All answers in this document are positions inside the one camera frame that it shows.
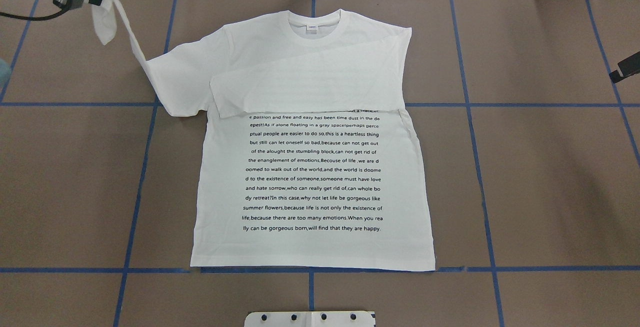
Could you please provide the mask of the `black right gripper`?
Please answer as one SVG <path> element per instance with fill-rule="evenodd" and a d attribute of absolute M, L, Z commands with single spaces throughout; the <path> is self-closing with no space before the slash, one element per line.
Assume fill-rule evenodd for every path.
<path fill-rule="evenodd" d="M 618 68 L 610 72 L 609 77 L 614 84 L 638 74 L 640 72 L 640 52 L 636 52 L 631 56 L 618 62 Z"/>

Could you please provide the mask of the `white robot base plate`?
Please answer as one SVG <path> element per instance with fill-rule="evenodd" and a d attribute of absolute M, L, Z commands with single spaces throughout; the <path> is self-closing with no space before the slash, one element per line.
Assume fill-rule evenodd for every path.
<path fill-rule="evenodd" d="M 245 327 L 375 327 L 372 311 L 272 311 L 252 312 Z"/>

